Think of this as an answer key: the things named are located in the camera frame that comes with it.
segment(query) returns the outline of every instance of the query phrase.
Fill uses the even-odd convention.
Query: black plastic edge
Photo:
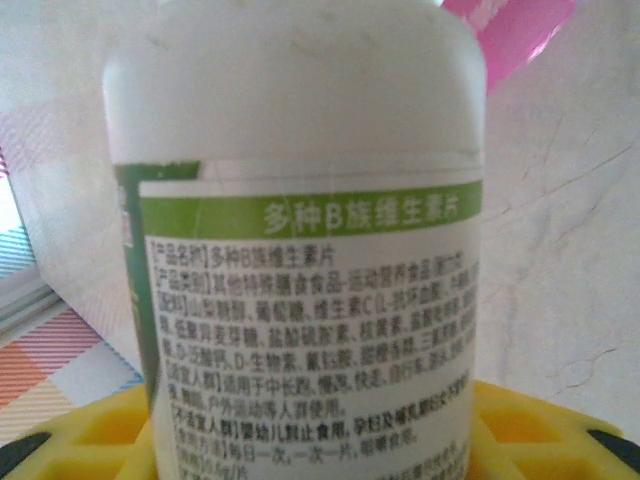
[[[618,460],[640,475],[640,446],[602,430],[588,432],[600,445],[618,457]]]
[[[50,438],[50,433],[39,432],[0,448],[0,480],[15,470]]]

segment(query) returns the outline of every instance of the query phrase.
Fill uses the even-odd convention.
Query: product label
[[[478,169],[206,172],[119,170],[162,480],[462,479]]]

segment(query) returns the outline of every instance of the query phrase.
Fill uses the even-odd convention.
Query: yellow holder
[[[588,432],[620,431],[541,400],[475,383],[470,480],[640,480]],[[51,437],[2,480],[157,480],[143,387],[44,423]]]

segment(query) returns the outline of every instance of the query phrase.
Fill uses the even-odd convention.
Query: pink object
[[[575,11],[575,0],[445,0],[476,33],[488,91],[536,57]]]

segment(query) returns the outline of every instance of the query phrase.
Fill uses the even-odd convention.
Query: green banner
[[[145,235],[210,240],[342,237],[438,227],[472,218],[481,210],[482,182],[313,195],[143,197],[140,201]]]

